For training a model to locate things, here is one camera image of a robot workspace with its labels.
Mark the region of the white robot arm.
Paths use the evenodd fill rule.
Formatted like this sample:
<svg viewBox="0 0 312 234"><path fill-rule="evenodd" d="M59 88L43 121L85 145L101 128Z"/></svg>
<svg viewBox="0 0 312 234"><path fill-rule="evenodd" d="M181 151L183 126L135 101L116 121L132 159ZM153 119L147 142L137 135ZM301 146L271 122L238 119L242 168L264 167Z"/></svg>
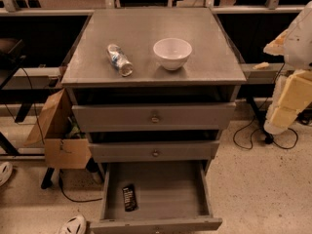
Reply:
<svg viewBox="0 0 312 234"><path fill-rule="evenodd" d="M312 2L288 29L264 47L264 53L283 56L295 72L281 75L275 84L272 103L266 113L264 130L272 135L284 132L312 102Z"/></svg>

